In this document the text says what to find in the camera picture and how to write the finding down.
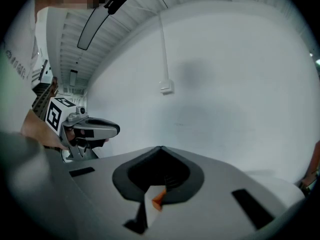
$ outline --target cable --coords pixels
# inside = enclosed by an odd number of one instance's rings
[[[166,41],[165,41],[165,33],[164,33],[164,26],[161,20],[161,14],[159,13],[159,22],[161,28],[161,41],[162,41],[162,56],[163,62],[165,66],[165,70],[163,72],[163,76],[165,80],[169,80],[169,70],[168,70],[168,61],[167,61],[167,51],[166,51]]]

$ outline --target hand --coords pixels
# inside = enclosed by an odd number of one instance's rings
[[[44,146],[63,150],[68,149],[62,145],[56,133],[44,121],[37,117],[32,110],[29,110],[26,115],[20,132],[23,136],[33,138]]]

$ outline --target light fixture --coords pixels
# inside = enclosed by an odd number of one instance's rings
[[[106,4],[101,4],[95,8],[87,20],[82,33],[80,35],[77,47],[82,50],[87,50],[98,29],[108,18],[113,15],[127,0],[106,0]]]
[[[70,86],[76,85],[77,75],[78,75],[78,71],[70,70]]]

